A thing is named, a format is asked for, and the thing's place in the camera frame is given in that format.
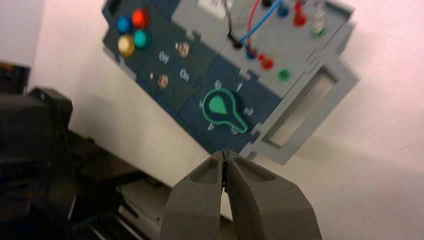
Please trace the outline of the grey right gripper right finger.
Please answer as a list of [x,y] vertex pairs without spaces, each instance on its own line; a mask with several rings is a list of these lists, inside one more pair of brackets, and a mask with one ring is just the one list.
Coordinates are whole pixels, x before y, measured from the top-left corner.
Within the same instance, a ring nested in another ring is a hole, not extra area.
[[322,239],[314,208],[295,183],[229,149],[225,163],[237,239]]

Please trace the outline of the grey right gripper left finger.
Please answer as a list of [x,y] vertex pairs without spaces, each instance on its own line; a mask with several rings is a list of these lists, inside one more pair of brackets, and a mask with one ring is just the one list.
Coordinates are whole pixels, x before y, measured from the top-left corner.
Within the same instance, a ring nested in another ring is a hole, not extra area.
[[162,240],[216,240],[220,229],[225,159],[213,153],[171,190],[161,225]]

